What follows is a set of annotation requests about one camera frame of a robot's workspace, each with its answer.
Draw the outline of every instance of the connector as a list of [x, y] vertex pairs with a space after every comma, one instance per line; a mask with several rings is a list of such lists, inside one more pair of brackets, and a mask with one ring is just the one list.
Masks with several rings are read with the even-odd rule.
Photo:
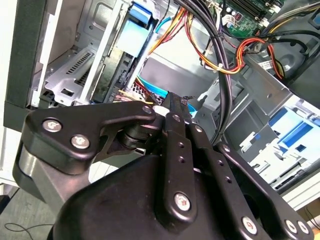
[[231, 0], [230, 4], [242, 14], [245, 14], [257, 21], [262, 19], [267, 14], [266, 11], [252, 4], [250, 0]]

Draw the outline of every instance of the cable tie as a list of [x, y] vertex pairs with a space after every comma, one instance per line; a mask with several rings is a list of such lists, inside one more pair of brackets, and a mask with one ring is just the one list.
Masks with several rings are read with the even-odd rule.
[[224, 65], [222, 63], [219, 63], [218, 67], [216, 68], [216, 71], [220, 71], [223, 67]]

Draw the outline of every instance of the silver screw head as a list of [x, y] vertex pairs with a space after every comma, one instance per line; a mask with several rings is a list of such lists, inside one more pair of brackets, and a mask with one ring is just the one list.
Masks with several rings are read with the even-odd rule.
[[180, 117], [178, 115], [173, 115], [172, 116], [174, 120], [176, 120], [177, 122], [180, 122]]
[[288, 227], [288, 229], [292, 233], [294, 233], [294, 234], [298, 233], [298, 230], [297, 230], [296, 226], [290, 220], [285, 220], [284, 222], [285, 222], [286, 226]]
[[244, 216], [242, 218], [242, 224], [249, 233], [253, 235], [256, 235], [258, 233], [257, 226], [249, 217]]
[[182, 211], [188, 211], [190, 209], [190, 201], [186, 195], [182, 193], [176, 193], [174, 195], [174, 202], [178, 208]]
[[306, 225], [302, 221], [298, 221], [298, 225], [299, 225], [302, 232], [304, 232], [305, 234], [309, 234], [308, 228], [306, 227]]
[[62, 129], [60, 122], [56, 120], [45, 120], [42, 123], [42, 127], [52, 133], [59, 132]]
[[223, 144], [223, 149], [228, 153], [230, 152], [230, 148], [227, 145]]
[[196, 129], [199, 133], [201, 133], [201, 132], [202, 132], [202, 128], [201, 128], [201, 127], [199, 127], [198, 125], [195, 125], [195, 129]]
[[77, 149], [87, 149], [90, 146], [89, 139], [81, 134], [73, 136], [71, 144]]
[[148, 106], [143, 106], [142, 110], [145, 111], [147, 114], [151, 114], [152, 113], [150, 107], [148, 107]]

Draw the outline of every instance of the ventilation slot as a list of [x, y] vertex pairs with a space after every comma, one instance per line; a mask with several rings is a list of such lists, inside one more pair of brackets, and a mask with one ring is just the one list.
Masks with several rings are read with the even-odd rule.
[[80, 67], [89, 57], [91, 56], [91, 53], [87, 52], [82, 58], [80, 58], [79, 61], [76, 62], [73, 67], [71, 67], [66, 74], [72, 74], [75, 70], [77, 70], [78, 67]]
[[86, 71], [86, 73], [79, 80], [75, 80], [74, 83], [83, 87], [86, 83], [89, 72], [90, 72], [90, 69], [88, 71]]

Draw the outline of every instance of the gray floor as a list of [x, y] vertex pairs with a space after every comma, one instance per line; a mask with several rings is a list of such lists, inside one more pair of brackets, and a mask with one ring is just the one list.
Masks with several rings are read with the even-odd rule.
[[[0, 215], [0, 240], [30, 240], [28, 233], [11, 232], [5, 229], [6, 223], [15, 223], [29, 228], [38, 224], [53, 224], [55, 216], [49, 207], [26, 193], [22, 189], [16, 193], [8, 206]], [[13, 230], [21, 230], [17, 226], [8, 226]], [[30, 229], [29, 232], [34, 240], [46, 240], [51, 226], [39, 226]]]

